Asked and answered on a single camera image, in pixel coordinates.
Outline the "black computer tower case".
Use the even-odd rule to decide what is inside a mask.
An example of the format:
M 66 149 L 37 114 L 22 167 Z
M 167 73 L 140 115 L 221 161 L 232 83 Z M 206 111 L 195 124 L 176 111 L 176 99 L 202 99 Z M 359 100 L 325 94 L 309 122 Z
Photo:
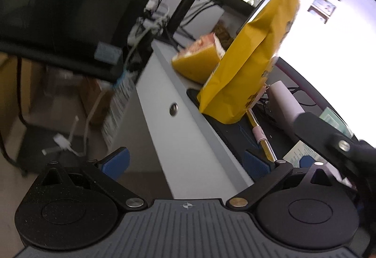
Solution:
M 149 0 L 1 0 L 1 50 L 114 83 Z

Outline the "white teal product box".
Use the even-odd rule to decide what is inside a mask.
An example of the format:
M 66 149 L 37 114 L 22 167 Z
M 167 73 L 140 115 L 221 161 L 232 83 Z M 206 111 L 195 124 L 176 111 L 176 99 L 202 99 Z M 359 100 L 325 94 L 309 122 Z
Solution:
M 356 182 L 357 169 L 349 160 L 353 144 L 348 137 L 310 112 L 297 116 L 293 131 L 298 142 L 283 160 L 297 168 L 302 156 L 312 156 L 316 161 L 336 168 L 336 178 L 342 175 L 349 182 Z

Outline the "AOC computer monitor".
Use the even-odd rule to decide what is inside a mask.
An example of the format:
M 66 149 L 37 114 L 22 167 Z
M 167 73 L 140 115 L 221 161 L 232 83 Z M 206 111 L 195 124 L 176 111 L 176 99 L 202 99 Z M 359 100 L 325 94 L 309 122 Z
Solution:
M 253 20 L 270 0 L 263 0 Z M 278 55 L 375 145 L 375 0 L 300 0 Z

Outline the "silver pink metal rod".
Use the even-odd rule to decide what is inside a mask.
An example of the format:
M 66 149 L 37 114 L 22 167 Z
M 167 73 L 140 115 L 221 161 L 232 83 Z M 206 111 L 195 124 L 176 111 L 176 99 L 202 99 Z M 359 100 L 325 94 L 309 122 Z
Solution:
M 250 124 L 252 125 L 252 132 L 254 134 L 254 137 L 258 145 L 262 147 L 267 160 L 271 162 L 277 161 L 277 157 L 251 109 L 248 109 L 247 117 Z

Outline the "yellow tiger snack bag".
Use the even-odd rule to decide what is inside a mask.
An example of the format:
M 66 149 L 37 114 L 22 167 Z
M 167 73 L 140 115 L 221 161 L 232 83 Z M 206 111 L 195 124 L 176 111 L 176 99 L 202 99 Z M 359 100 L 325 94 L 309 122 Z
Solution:
M 238 122 L 255 104 L 289 33 L 300 0 L 270 0 L 244 25 L 198 94 L 199 111 L 222 124 Z

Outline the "white paper roll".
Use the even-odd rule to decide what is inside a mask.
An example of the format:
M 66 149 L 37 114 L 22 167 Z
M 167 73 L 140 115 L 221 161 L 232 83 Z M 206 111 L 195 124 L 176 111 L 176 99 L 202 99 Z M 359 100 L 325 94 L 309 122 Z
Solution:
M 284 129 L 292 131 L 297 116 L 305 113 L 304 109 L 281 80 L 269 86 L 266 92 L 274 119 Z

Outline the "white desk drawer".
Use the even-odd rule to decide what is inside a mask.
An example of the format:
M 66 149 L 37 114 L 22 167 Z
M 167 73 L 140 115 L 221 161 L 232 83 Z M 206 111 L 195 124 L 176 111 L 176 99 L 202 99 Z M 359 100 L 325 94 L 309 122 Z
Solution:
M 172 68 L 175 49 L 154 40 L 152 50 L 136 90 L 169 189 L 175 199 L 227 201 L 253 181 L 189 99 L 199 85 Z

